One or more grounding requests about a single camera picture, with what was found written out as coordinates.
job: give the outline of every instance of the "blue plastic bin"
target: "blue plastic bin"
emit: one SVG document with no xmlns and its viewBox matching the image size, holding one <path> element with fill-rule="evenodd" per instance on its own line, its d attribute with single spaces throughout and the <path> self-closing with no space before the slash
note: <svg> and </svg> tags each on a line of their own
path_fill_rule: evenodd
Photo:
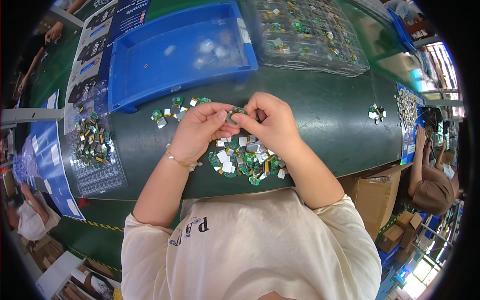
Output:
<svg viewBox="0 0 480 300">
<path fill-rule="evenodd" d="M 167 14 L 117 37 L 108 110 L 134 113 L 136 106 L 180 90 L 223 80 L 245 82 L 258 63 L 248 33 L 240 35 L 243 29 L 237 4 L 225 1 Z M 216 48 L 200 52 L 206 40 L 227 49 L 222 52 L 227 56 L 217 55 Z M 175 49 L 165 52 L 170 46 Z"/>
<path fill-rule="evenodd" d="M 392 262 L 399 248 L 400 244 L 396 245 L 395 248 L 390 251 L 390 253 L 385 253 L 385 251 L 381 249 L 378 250 L 378 256 L 380 256 L 380 263 L 382 264 L 382 269 Z"/>
<path fill-rule="evenodd" d="M 387 9 L 387 11 L 393 17 L 393 26 L 395 27 L 395 30 L 398 33 L 398 36 L 400 37 L 402 43 L 405 45 L 405 47 L 407 47 L 408 50 L 416 51 L 415 46 L 413 45 L 412 38 L 410 37 L 410 34 L 405 28 L 405 25 L 403 25 L 400 17 L 397 16 L 396 13 L 391 9 Z"/>
</svg>

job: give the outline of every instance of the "person in brown shirt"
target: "person in brown shirt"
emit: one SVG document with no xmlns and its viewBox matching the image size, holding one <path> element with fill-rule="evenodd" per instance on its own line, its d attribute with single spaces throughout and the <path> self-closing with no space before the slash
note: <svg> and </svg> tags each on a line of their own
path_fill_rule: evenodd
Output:
<svg viewBox="0 0 480 300">
<path fill-rule="evenodd" d="M 444 214 L 452 206 L 458 192 L 458 183 L 453 184 L 445 173 L 428 166 L 431 142 L 425 147 L 425 141 L 425 130 L 417 125 L 408 194 L 413 208 L 437 216 Z"/>
</svg>

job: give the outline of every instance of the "bracelet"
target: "bracelet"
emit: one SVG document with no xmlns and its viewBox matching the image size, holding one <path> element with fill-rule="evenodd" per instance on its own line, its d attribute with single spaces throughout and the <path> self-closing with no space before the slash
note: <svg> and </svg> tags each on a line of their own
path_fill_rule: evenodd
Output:
<svg viewBox="0 0 480 300">
<path fill-rule="evenodd" d="M 168 158 L 169 158 L 170 160 L 174 160 L 174 161 L 178 162 L 179 165 L 181 165 L 182 167 L 187 168 L 187 170 L 188 170 L 189 172 L 194 171 L 196 166 L 201 167 L 201 166 L 203 165 L 203 162 L 194 162 L 194 163 L 191 163 L 191 164 L 186 164 L 186 163 L 184 163 L 184 162 L 181 162 L 181 161 L 179 161 L 179 160 L 176 160 L 176 159 L 173 157 L 173 155 L 170 153 L 170 147 L 171 147 L 171 144 L 168 143 L 168 144 L 167 144 L 167 150 L 165 151 L 165 154 L 168 154 Z"/>
</svg>

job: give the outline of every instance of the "worker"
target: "worker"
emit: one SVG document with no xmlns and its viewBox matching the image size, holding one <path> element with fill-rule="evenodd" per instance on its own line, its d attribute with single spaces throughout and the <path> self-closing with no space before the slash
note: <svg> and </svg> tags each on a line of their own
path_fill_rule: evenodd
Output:
<svg viewBox="0 0 480 300">
<path fill-rule="evenodd" d="M 402 18 L 405 23 L 412 25 L 425 19 L 422 13 L 417 13 L 411 6 L 404 0 L 390 0 L 384 3 L 386 9 L 391 9 L 393 12 Z"/>
<path fill-rule="evenodd" d="M 179 123 L 125 220 L 123 298 L 374 299 L 382 273 L 377 249 L 350 197 L 300 138 L 288 104 L 255 93 L 248 115 L 231 116 L 237 126 L 225 122 L 232 108 L 203 103 Z M 298 193 L 201 199 L 169 229 L 188 168 L 196 172 L 208 144 L 240 126 L 283 159 Z"/>
<path fill-rule="evenodd" d="M 63 10 L 66 10 L 69 14 L 74 14 L 79 10 L 86 0 L 55 0 L 53 5 L 60 7 Z M 60 37 L 63 29 L 62 22 L 56 22 L 55 25 L 50 28 L 50 30 L 45 35 L 45 42 L 50 43 Z"/>
<path fill-rule="evenodd" d="M 49 43 L 45 42 L 45 34 L 35 35 L 27 42 L 18 64 L 18 70 L 24 74 L 22 81 L 18 85 L 19 93 L 25 88 L 36 64 L 42 59 L 48 45 Z"/>
<path fill-rule="evenodd" d="M 435 160 L 435 168 L 439 171 L 445 173 L 448 179 L 452 180 L 455 177 L 456 167 L 452 167 L 450 164 L 442 164 L 442 159 L 447 148 L 446 139 L 442 142 L 442 147 L 440 148 L 440 153 L 438 154 L 438 159 Z"/>
<path fill-rule="evenodd" d="M 50 208 L 40 192 L 32 194 L 26 183 L 20 187 L 26 200 L 20 207 L 13 202 L 3 203 L 12 229 L 27 240 L 39 240 L 60 221 L 60 216 Z"/>
<path fill-rule="evenodd" d="M 76 12 L 86 0 L 56 0 L 54 5 L 65 9 L 68 13 Z M 38 34 L 33 36 L 27 43 L 25 51 L 22 53 L 18 70 L 24 74 L 24 77 L 18 85 L 18 92 L 21 93 L 26 83 L 32 75 L 36 64 L 42 59 L 45 50 L 50 42 L 57 40 L 62 32 L 62 22 L 56 22 L 46 34 Z"/>
<path fill-rule="evenodd" d="M 444 214 L 458 196 L 458 177 L 451 181 L 443 172 L 428 166 L 432 148 L 425 146 L 425 130 L 417 125 L 415 155 L 408 185 L 409 204 L 432 215 Z"/>
</svg>

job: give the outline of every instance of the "finger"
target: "finger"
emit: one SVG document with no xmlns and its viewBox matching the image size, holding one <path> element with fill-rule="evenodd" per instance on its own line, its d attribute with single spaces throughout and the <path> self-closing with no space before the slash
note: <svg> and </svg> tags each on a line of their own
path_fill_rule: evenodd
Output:
<svg viewBox="0 0 480 300">
<path fill-rule="evenodd" d="M 263 110 L 267 116 L 270 116 L 275 109 L 283 101 L 274 95 L 256 92 L 245 105 L 245 110 L 250 114 L 256 109 Z"/>
<path fill-rule="evenodd" d="M 213 141 L 213 140 L 221 139 L 222 137 L 228 138 L 228 137 L 231 137 L 231 136 L 232 135 L 227 131 L 217 130 L 210 136 L 210 138 Z"/>
<path fill-rule="evenodd" d="M 243 127 L 246 131 L 252 134 L 261 135 L 261 132 L 263 131 L 263 126 L 247 115 L 234 114 L 231 118 L 241 127 Z"/>
<path fill-rule="evenodd" d="M 229 126 L 225 126 L 225 125 L 220 126 L 220 128 L 218 128 L 218 130 L 228 131 L 228 132 L 231 132 L 232 134 L 239 134 L 240 133 L 240 128 L 233 128 L 233 127 L 229 127 Z"/>
<path fill-rule="evenodd" d="M 192 111 L 196 117 L 198 117 L 202 121 L 205 121 L 207 120 L 207 116 L 214 115 L 221 110 L 231 111 L 232 108 L 233 105 L 231 104 L 206 102 L 195 106 Z"/>
<path fill-rule="evenodd" d="M 265 112 L 259 109 L 257 109 L 257 116 L 260 119 L 260 121 L 263 121 L 267 118 L 267 115 L 265 115 Z"/>
<path fill-rule="evenodd" d="M 214 118 L 214 117 L 215 117 L 215 115 L 207 116 L 207 120 L 210 120 L 211 118 Z M 227 122 L 227 121 L 225 121 L 225 123 L 223 124 L 223 126 L 225 126 L 225 127 L 230 127 L 230 128 L 240 128 L 239 125 L 233 125 L 232 123 Z"/>
<path fill-rule="evenodd" d="M 207 132 L 209 135 L 217 131 L 224 123 L 227 118 L 227 112 L 223 109 L 219 110 L 214 118 L 203 122 L 200 126 L 202 127 L 203 132 Z"/>
</svg>

